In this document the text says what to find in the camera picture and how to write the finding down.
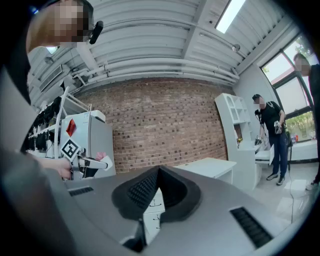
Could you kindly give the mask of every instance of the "person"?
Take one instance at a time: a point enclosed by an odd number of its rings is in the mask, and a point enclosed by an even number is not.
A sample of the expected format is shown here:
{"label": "person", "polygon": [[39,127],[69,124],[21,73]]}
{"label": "person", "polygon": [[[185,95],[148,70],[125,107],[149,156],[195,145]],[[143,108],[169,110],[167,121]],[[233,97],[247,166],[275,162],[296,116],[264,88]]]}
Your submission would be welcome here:
{"label": "person", "polygon": [[[35,0],[34,3],[35,7],[40,8],[37,14],[27,12],[29,6],[23,2],[19,3],[21,5],[18,7],[19,22],[22,20],[23,23],[19,26],[13,25],[7,34],[7,38],[17,43],[9,44],[3,56],[3,67],[29,105],[31,100],[27,76],[31,67],[28,53],[41,46],[54,47],[65,43],[86,41],[93,30],[94,11],[87,0],[51,0],[46,4]],[[68,159],[29,156],[35,158],[44,168],[55,169],[61,177],[70,178],[71,164]]]}
{"label": "person", "polygon": [[[255,94],[252,97],[255,104],[259,104],[259,120],[260,120],[260,134],[259,139],[262,138],[265,132],[264,124],[268,130],[269,143],[274,147],[273,170],[272,174],[266,179],[271,181],[278,177],[280,165],[280,178],[276,183],[278,186],[285,181],[285,174],[287,171],[288,151],[287,151],[287,135],[284,129],[285,112],[274,102],[265,102],[264,98]],[[277,131],[275,129],[275,122],[279,122]]]}
{"label": "person", "polygon": [[[320,157],[320,65],[310,65],[309,61],[301,53],[297,53],[293,58],[296,69],[303,77],[308,77],[310,92],[314,104],[315,134],[317,139],[318,161]],[[314,180],[307,184],[307,190],[316,189],[320,182],[320,166]]]}

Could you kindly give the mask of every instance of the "window frame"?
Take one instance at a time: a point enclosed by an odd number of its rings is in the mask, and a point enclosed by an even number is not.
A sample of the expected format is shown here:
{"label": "window frame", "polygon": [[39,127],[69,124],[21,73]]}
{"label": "window frame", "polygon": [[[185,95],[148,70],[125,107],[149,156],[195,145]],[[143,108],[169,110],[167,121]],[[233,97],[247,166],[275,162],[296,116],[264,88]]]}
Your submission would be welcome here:
{"label": "window frame", "polygon": [[[295,66],[295,64],[291,61],[291,59],[288,57],[288,55],[285,53],[285,50],[287,47],[289,47],[294,41],[297,40],[297,38],[299,36],[303,35],[302,33],[298,33],[295,37],[293,37],[292,40],[290,40],[284,47],[282,47],[275,55],[273,55],[267,62],[265,62],[263,65],[260,66],[260,70],[261,72],[263,73],[263,75],[265,76],[265,78],[268,80],[269,82],[269,85],[271,86],[274,94],[275,94],[275,97],[276,99],[278,100],[279,102],[279,105],[281,107],[281,109],[283,111],[285,111],[284,109],[284,106],[281,102],[281,99],[277,93],[277,89],[280,88],[281,86],[285,85],[286,83],[290,82],[291,80],[293,80],[294,78],[297,78],[305,95],[306,95],[306,100],[309,102],[309,106],[306,106],[304,108],[301,108],[301,109],[298,109],[292,113],[289,113],[289,114],[286,114],[286,117],[285,119],[288,120],[288,119],[291,119],[291,118],[295,118],[297,116],[300,116],[302,114],[305,114],[307,112],[310,112],[312,111],[312,115],[313,115],[313,119],[315,119],[315,112],[314,112],[314,103],[313,103],[313,100],[312,100],[312,96],[311,94],[309,93],[309,90],[308,90],[308,87],[301,75],[301,73],[299,71],[297,71],[297,68]],[[285,77],[283,77],[281,80],[279,80],[278,82],[276,82],[275,84],[271,84],[271,82],[269,81],[267,75],[265,74],[265,72],[263,71],[263,68],[268,65],[270,62],[272,62],[275,58],[277,58],[280,54],[282,54],[286,60],[288,61],[288,63],[293,67],[293,71],[290,73],[290,74],[287,74]]]}

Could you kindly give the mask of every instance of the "white table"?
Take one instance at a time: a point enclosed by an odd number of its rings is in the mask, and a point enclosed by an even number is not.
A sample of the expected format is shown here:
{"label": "white table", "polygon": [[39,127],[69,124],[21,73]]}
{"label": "white table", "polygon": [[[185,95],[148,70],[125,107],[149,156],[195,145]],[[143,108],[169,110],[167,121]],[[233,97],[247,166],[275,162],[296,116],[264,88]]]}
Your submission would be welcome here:
{"label": "white table", "polygon": [[190,163],[175,166],[185,171],[233,183],[233,167],[236,162],[207,157]]}

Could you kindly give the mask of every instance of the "headphones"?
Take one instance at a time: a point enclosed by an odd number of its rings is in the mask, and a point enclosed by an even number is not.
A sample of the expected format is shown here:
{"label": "headphones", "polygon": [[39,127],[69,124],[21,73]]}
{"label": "headphones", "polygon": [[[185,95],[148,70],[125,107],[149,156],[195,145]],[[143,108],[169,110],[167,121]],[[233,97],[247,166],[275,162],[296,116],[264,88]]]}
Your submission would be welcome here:
{"label": "headphones", "polygon": [[[41,9],[47,8],[48,6],[53,5],[59,1],[60,0],[49,0],[41,7]],[[75,0],[75,1],[82,2],[83,6],[86,6],[86,7],[89,6],[92,8],[92,16],[89,17],[89,22],[88,22],[89,31],[90,31],[90,34],[88,37],[89,37],[89,43],[93,45],[96,43],[98,37],[101,34],[101,31],[104,28],[104,22],[102,20],[99,20],[95,25],[93,25],[94,24],[94,14],[93,14],[94,8],[92,7],[92,5],[87,0]]]}

